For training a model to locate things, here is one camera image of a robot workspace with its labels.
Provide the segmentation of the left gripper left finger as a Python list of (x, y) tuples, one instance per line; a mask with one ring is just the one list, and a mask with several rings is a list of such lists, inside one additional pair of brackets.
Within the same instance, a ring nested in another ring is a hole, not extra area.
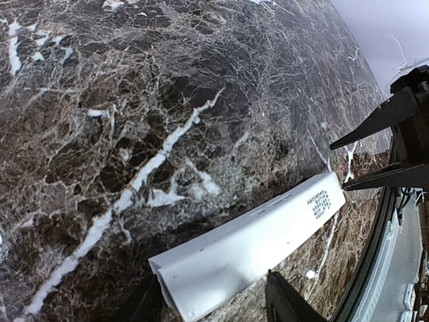
[(154, 276), (150, 285), (139, 302), (131, 322), (160, 322), (161, 321), (161, 286)]

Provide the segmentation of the white remote control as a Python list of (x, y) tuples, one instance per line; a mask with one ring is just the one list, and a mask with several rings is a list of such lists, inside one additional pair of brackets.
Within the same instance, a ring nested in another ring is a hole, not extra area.
[(344, 204), (336, 173), (318, 174), (148, 262), (167, 305), (198, 321), (285, 260)]

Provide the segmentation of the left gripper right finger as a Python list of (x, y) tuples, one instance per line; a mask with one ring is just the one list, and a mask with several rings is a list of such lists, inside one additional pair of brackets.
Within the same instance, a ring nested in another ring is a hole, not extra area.
[(265, 306), (268, 322), (327, 322), (278, 271), (268, 271)]

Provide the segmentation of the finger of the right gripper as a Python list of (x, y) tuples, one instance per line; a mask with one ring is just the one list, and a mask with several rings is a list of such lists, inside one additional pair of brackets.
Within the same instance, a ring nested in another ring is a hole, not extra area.
[(343, 184), (346, 191), (379, 187), (407, 187), (428, 190), (428, 164), (390, 164)]
[(415, 94), (411, 90), (401, 90), (378, 105), (356, 129), (331, 143), (329, 148), (335, 150), (362, 140), (383, 129), (398, 124), (415, 113)]

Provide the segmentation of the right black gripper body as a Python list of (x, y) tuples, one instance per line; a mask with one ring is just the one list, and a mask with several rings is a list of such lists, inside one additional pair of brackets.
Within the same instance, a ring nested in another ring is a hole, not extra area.
[(390, 85), (391, 99), (399, 105), (394, 115), (400, 120), (391, 126), (396, 166), (428, 163), (428, 66), (421, 65)]

